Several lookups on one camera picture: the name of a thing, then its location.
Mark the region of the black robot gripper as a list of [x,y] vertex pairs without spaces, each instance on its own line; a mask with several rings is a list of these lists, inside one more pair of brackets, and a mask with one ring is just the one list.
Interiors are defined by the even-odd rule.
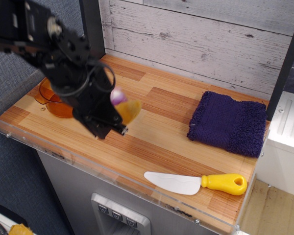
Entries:
[[44,73],[62,101],[71,103],[74,118],[99,139],[112,130],[125,135],[128,128],[110,100],[115,79],[90,55],[88,39],[51,14],[28,14],[24,29],[25,60]]

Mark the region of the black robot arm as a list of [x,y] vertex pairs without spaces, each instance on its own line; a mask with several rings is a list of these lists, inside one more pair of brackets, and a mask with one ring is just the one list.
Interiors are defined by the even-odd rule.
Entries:
[[85,36],[67,29],[48,8],[30,0],[0,0],[0,52],[15,53],[38,68],[73,117],[94,136],[127,133],[111,103],[116,81],[107,66],[90,54]]

